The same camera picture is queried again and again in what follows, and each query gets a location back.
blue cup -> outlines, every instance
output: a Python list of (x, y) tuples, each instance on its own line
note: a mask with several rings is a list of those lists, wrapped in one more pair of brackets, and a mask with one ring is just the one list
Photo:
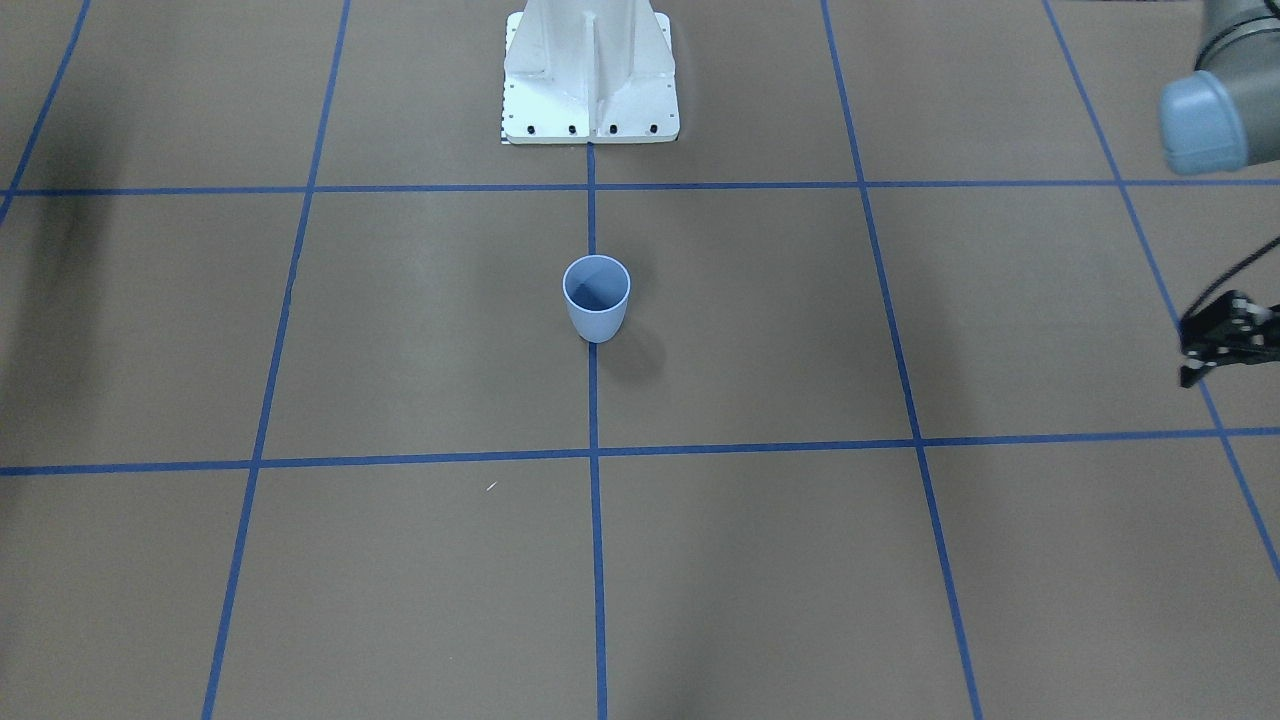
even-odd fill
[(562, 290), (577, 334), (588, 342), (604, 342), (622, 327), (631, 274), (608, 255), (588, 255), (564, 270)]

grid square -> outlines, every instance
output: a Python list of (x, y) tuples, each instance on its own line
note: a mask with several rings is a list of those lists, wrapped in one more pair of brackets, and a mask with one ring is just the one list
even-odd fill
[(340, 5), (95, 1), (23, 187), (305, 183)]
[(1276, 579), (1215, 439), (931, 450), (983, 710), (1275, 717)]
[(1276, 475), (1276, 468), (1280, 468), (1280, 438), (1231, 438), (1231, 448), (1235, 450), (1235, 459), (1249, 483), (1253, 501), (1267, 525), (1271, 542), (1275, 543), (1280, 541), (1280, 477)]
[(581, 146), (502, 138), (507, 15), (518, 0), (362, 0), (351, 9), (320, 181), (575, 183)]
[[(1125, 178), (1176, 178), (1165, 164), (1160, 94), (1190, 76), (1203, 3), (1053, 3), (1071, 59)], [(1267, 163), (1202, 178), (1274, 178)]]
[(925, 436), (1210, 427), (1114, 188), (872, 199)]
[[(1280, 234), (1276, 188), (1130, 187), (1129, 196), (1179, 314), (1231, 265)], [(1240, 290), (1261, 305), (1280, 304), (1277, 268), (1280, 251), (1217, 292)], [(1280, 407), (1258, 395), (1260, 387), (1280, 383), (1280, 364), (1219, 368), (1206, 382), (1228, 425), (1280, 425)]]
[(264, 471), (219, 720), (595, 717), (588, 475)]
[(300, 202), (18, 199), (0, 465), (248, 457)]
[(0, 716), (197, 717), (243, 473), (0, 482)]
[(602, 147), (602, 182), (854, 179), (818, 3), (653, 6), (671, 17), (680, 140)]
[(0, 178), (5, 188), (18, 169), (36, 117), (58, 73), (79, 8), (81, 0), (0, 5), (0, 47), (5, 49), (5, 72), (0, 73), (0, 97), (4, 99), (0, 102)]
[(1039, 3), (831, 14), (868, 179), (1111, 178)]
[(611, 717), (969, 717), (911, 451), (600, 465)]
[(599, 224), (634, 281), (602, 443), (910, 437), (856, 191), (604, 192)]
[(317, 196), (268, 455), (585, 447), (559, 288), (585, 217), (576, 192)]

grid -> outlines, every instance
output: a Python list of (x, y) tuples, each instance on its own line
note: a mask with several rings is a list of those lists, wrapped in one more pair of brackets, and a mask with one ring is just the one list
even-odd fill
[[(593, 555), (594, 555), (594, 587), (595, 587), (595, 635), (596, 635), (596, 698), (598, 715), (602, 720), (608, 716), (608, 679), (605, 666), (605, 607), (604, 607), (604, 553), (603, 542), (605, 529), (602, 527), (600, 506), (600, 459), (622, 456), (659, 456), (659, 455), (707, 455), (707, 454), (760, 454), (760, 452), (805, 452), (823, 450), (878, 450), (902, 448), (914, 450), (919, 466), (919, 475), (923, 483), (924, 496), (928, 503), (929, 519), (933, 528), (933, 537), (937, 550), (940, 570), (946, 587), (947, 601), (951, 610), (951, 620), (955, 630), (955, 641), (959, 659), (963, 665), (965, 684), (969, 693), (973, 716), (977, 720), (983, 717), (978, 682), (974, 676), (973, 665), (969, 656), (969, 647), (965, 635), (964, 618), (960, 600), (956, 594), (951, 573), (951, 564), (947, 552), (946, 536), (938, 514), (934, 497), (928, 450), (937, 447), (957, 446), (998, 446), (998, 445), (1042, 445), (1042, 443), (1098, 443), (1098, 442), (1134, 442), (1149, 439), (1187, 439), (1210, 438), (1217, 439), (1222, 452), (1228, 459), (1235, 479), (1239, 484), (1242, 498), (1244, 500), (1258, 541), (1266, 550), (1272, 570), (1280, 579), (1280, 556), (1268, 533), (1267, 525), (1253, 498), (1248, 479), (1243, 471), (1233, 448), (1234, 438), (1243, 437), (1274, 437), (1280, 436), (1280, 427), (1228, 427), (1224, 424), (1208, 384), (1201, 384), (1201, 395), (1204, 407), (1211, 419), (1211, 427), (1201, 429), (1179, 430), (1151, 430), (1151, 432), (1112, 432), (1112, 433), (1066, 433), (1066, 434), (1009, 434), (1009, 436), (980, 436), (980, 437), (925, 437), (920, 430), (916, 415), (915, 400), (913, 396), (911, 378), (908, 368), (908, 359), (902, 350), (899, 333), (899, 324), (895, 314), (893, 296), (890, 287), (888, 275), (884, 269), (884, 260), (881, 252), (874, 208), (870, 190), (874, 188), (902, 188), (902, 187), (1112, 187), (1115, 188), (1128, 211), (1134, 236), (1142, 246), (1147, 264), (1156, 282), (1161, 300), (1169, 313), (1170, 320), (1176, 328), (1178, 311), (1166, 288), (1161, 269), (1155, 254), (1147, 241), (1143, 224), (1139, 220), (1134, 202), (1130, 199), (1130, 187), (1213, 187), (1213, 186), (1280, 186), (1280, 179), (1253, 178), (1253, 179), (1143, 179), (1125, 178), (1111, 151), (1102, 123), (1094, 111), (1093, 102), (1085, 90), (1085, 85), (1076, 68), (1059, 19), (1055, 15), (1050, 0), (1042, 0), (1046, 22), (1052, 26), (1053, 33), (1062, 51), (1075, 87), (1079, 92), (1080, 102), (1088, 113), (1097, 141), (1106, 156), (1111, 172), (1110, 179), (959, 179), (959, 181), (873, 181), (868, 179), (863, 169), (863, 159), (859, 151), (859, 140), (855, 124), (855, 102), (850, 101), (845, 85), (840, 51), (836, 35), (832, 28), (831, 10), (827, 0), (820, 0), (824, 20), (826, 38), (829, 46), (833, 91), (838, 94), (844, 122), (847, 131), (849, 151), (851, 154), (855, 178), (849, 181), (828, 182), (687, 182), (687, 183), (605, 183), (596, 179), (596, 154), (594, 146), (586, 147), (586, 179), (582, 183), (524, 183), (524, 184), (320, 184), (317, 176), (320, 160), (324, 151), (325, 131), (329, 122), (329, 111), (333, 102), (334, 88), (339, 81), (343, 42), (347, 23), (351, 14), (351, 0), (343, 0), (342, 15), (334, 40), (332, 64), (329, 68), (328, 83), (323, 99), (320, 118), (315, 135), (314, 152), (311, 156), (310, 172), (305, 184), (298, 186), (251, 186), (251, 187), (116, 187), (116, 188), (20, 188), (23, 174), (31, 161), (32, 152), (38, 142), (41, 129), (46, 122), (50, 108), (58, 94), (59, 86), (72, 61), (81, 31), (90, 14), (92, 0), (83, 0), (65, 51), (54, 76), (52, 83), (45, 97), (44, 105), (36, 118), (35, 127), (27, 140), (20, 161), (5, 191), (4, 204), (0, 205), (0, 223), (8, 215), (14, 199), (18, 197), (73, 197), (73, 196), (174, 196), (174, 195), (294, 195), (302, 199), (302, 210), (297, 223), (297, 233), (288, 270), (288, 279), (283, 288), (283, 300), (279, 310), (278, 328), (271, 352), (270, 369), (266, 387), (264, 388), (261, 413), (255, 436), (252, 456), (243, 460), (210, 460), (210, 461), (177, 461), (177, 462), (116, 462), (116, 464), (82, 464), (82, 465), (40, 465), (40, 466), (3, 466), (0, 477), (51, 477), (69, 474), (115, 474), (115, 473), (161, 473), (161, 471), (200, 471), (200, 470), (242, 470), (247, 471), (244, 497), (241, 509), (236, 544), (232, 557), (232, 566), (227, 580), (225, 598), (218, 629), (218, 638), (214, 656), (210, 664), (207, 692), (204, 702), (202, 717), (211, 719), (218, 693), (218, 684), (221, 671), (223, 655), (227, 638), (233, 621), (233, 609), (236, 602), (237, 583), (241, 564), (244, 556), (244, 544), (253, 510), (253, 498), (257, 486), (259, 473), (264, 469), (282, 468), (326, 468), (326, 466), (360, 466), (360, 465), (404, 465), (404, 464), (442, 464), (442, 462), (476, 462), (476, 461), (515, 461), (515, 460), (547, 460), (547, 459), (585, 459), (590, 464), (590, 502), (593, 527)], [(588, 406), (589, 406), (589, 442), (586, 447), (548, 448), (534, 451), (493, 451), (493, 452), (439, 452), (439, 454), (407, 454), (407, 455), (370, 455), (370, 456), (315, 456), (315, 457), (265, 457), (264, 448), (266, 433), (270, 424), (275, 383), (280, 368), (280, 359), (287, 342), (287, 332), (291, 315), (293, 284), (297, 278), (298, 263), (305, 251), (307, 234), (307, 222), (311, 204), (320, 193), (413, 193), (413, 192), (545, 192), (545, 191), (571, 191), (585, 193), (588, 214), (586, 250), (590, 254), (596, 251), (596, 199), (600, 192), (630, 192), (630, 191), (718, 191), (718, 190), (818, 190), (818, 188), (847, 188), (859, 192), (861, 206), (867, 222), (867, 229), (872, 243), (872, 254), (876, 260), (877, 278), (883, 300), (884, 318), (888, 323), (890, 336), (893, 346), (893, 355), (897, 365), (899, 380), (901, 384), (902, 401), (906, 407), (910, 437), (878, 441), (824, 441), (824, 442), (780, 442), (780, 443), (726, 443), (726, 445), (669, 445), (669, 446), (602, 446), (599, 437), (599, 407), (598, 407), (598, 347), (593, 343), (586, 354), (588, 374)]]

white stand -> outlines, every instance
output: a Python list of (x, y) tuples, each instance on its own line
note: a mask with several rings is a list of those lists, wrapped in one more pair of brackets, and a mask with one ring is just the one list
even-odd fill
[(671, 19), (649, 0), (529, 0), (507, 19), (504, 142), (669, 142)]

blue joint cap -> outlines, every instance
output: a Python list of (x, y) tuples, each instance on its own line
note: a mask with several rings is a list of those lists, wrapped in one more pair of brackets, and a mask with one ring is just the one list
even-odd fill
[(1239, 170), (1249, 142), (1235, 102), (1207, 70), (1165, 86), (1160, 97), (1160, 133), (1165, 161), (1180, 176)]

